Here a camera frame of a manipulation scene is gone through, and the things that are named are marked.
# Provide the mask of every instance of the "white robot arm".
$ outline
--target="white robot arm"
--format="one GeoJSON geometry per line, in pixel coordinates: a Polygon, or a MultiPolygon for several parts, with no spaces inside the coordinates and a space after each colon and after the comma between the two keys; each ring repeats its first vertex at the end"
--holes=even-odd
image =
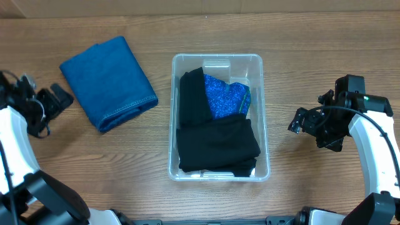
{"type": "MultiPolygon", "coordinates": [[[[4,148],[12,174],[12,185],[15,188],[24,182],[27,174],[34,174],[40,170],[29,143],[26,120],[11,106],[0,110],[0,143],[4,148]]],[[[4,166],[0,161],[0,193],[7,194],[8,191],[4,166]]],[[[30,199],[28,204],[35,200],[36,198],[30,199]]],[[[121,225],[119,218],[111,210],[89,209],[89,211],[90,217],[87,219],[89,225],[121,225]]]]}
{"type": "MultiPolygon", "coordinates": [[[[366,116],[377,122],[387,133],[400,164],[400,152],[394,137],[393,118],[383,112],[368,111],[366,116]]],[[[356,114],[349,124],[360,157],[365,183],[365,197],[371,193],[388,192],[400,198],[400,189],[393,159],[385,139],[367,119],[356,114]]],[[[342,225],[345,216],[325,210],[313,210],[309,215],[309,225],[342,225]]]]}

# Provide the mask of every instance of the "black fabric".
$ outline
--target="black fabric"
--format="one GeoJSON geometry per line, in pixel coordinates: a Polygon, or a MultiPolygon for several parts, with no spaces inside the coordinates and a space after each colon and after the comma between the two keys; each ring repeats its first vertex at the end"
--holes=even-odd
{"type": "Polygon", "coordinates": [[[248,177],[260,148],[244,114],[212,120],[203,69],[185,73],[179,90],[177,148],[184,172],[207,169],[248,177]]]}
{"type": "Polygon", "coordinates": [[[179,87],[179,123],[196,126],[213,119],[206,96],[203,68],[186,72],[179,87]]]}
{"type": "Polygon", "coordinates": [[[250,176],[260,154],[251,121],[243,114],[178,129],[177,148],[184,172],[207,169],[235,176],[250,176]]]}

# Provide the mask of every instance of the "blue towel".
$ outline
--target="blue towel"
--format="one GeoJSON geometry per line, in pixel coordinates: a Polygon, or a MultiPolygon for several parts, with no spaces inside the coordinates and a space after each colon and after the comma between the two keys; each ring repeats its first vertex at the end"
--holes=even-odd
{"type": "Polygon", "coordinates": [[[122,36],[93,45],[62,63],[60,70],[100,132],[107,132],[158,103],[122,36]]]}

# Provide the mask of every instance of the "blue sparkly fabric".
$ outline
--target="blue sparkly fabric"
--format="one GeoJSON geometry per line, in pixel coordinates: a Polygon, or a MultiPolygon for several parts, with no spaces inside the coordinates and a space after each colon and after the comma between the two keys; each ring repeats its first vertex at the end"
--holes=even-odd
{"type": "Polygon", "coordinates": [[[213,119],[233,114],[247,115],[251,98],[249,87],[238,82],[227,84],[207,74],[204,75],[204,82],[213,119]]]}

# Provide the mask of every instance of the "clear plastic bin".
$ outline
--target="clear plastic bin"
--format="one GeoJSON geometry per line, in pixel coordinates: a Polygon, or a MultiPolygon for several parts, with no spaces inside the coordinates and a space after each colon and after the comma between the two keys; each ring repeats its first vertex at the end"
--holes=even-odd
{"type": "Polygon", "coordinates": [[[168,175],[174,181],[266,181],[270,175],[265,115],[263,60],[257,54],[177,54],[172,60],[171,115],[169,119],[168,175]],[[234,177],[231,172],[207,170],[183,172],[179,169],[176,129],[179,128],[179,79],[199,67],[205,74],[227,83],[239,82],[250,87],[251,104],[247,118],[261,149],[250,177],[234,177]]]}

